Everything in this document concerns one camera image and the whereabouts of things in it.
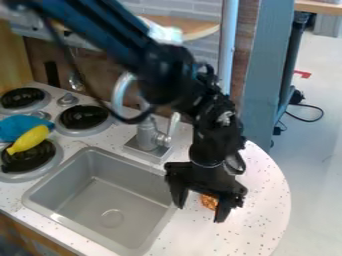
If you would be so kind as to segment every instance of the stove burner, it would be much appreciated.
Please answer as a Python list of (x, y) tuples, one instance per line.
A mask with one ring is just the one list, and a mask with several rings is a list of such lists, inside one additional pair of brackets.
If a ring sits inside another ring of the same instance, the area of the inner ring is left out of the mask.
[(16, 153), (12, 156), (7, 153), (6, 149), (4, 149), (1, 153), (1, 169), (4, 173), (33, 171), (38, 167), (48, 163), (56, 153), (55, 145), (48, 140), (44, 140), (42, 143), (32, 149)]
[(101, 107), (78, 105), (65, 110), (60, 121), (67, 129), (86, 130), (102, 124), (108, 116), (108, 111)]
[(44, 92), (37, 88), (19, 88), (5, 93), (0, 103), (5, 109), (22, 108), (42, 101), (44, 97)]

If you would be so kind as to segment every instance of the floor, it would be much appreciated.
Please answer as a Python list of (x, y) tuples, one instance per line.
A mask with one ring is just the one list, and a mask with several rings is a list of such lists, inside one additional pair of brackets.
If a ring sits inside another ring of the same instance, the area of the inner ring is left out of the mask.
[[(324, 109), (317, 123), (282, 118), (288, 130), (275, 137), (271, 156), (292, 191), (291, 221), (274, 256), (342, 255), (342, 39), (306, 33), (295, 77), (306, 103)], [(316, 113), (291, 108), (303, 117)]]

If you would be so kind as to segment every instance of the stainless steel sink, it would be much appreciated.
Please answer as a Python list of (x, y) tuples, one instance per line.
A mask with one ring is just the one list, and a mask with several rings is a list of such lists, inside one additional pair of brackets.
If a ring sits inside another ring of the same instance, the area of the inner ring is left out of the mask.
[(163, 176), (150, 169), (85, 148), (27, 191), (23, 204), (119, 255), (143, 255), (176, 211)]

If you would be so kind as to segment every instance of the sink drain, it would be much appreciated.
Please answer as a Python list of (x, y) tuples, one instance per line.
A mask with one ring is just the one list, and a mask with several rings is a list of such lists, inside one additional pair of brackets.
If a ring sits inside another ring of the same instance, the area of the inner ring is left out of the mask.
[(111, 209), (101, 215), (101, 224), (105, 228), (117, 228), (124, 221), (124, 215), (120, 210)]

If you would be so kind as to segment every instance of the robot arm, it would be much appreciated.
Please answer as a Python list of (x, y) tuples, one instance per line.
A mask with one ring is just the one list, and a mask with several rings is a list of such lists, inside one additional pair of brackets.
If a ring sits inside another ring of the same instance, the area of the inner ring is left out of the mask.
[(218, 199), (215, 222), (225, 221), (231, 209), (242, 207), (247, 189), (235, 176), (245, 171), (238, 153), (245, 139), (234, 104), (216, 85), (211, 66), (196, 63), (184, 47), (154, 41), (149, 29), (115, 0), (8, 0), (7, 4), (33, 9), (87, 39), (140, 80), (140, 93), (147, 102), (168, 105), (193, 124), (191, 161), (165, 164), (165, 179), (179, 208), (189, 190)]

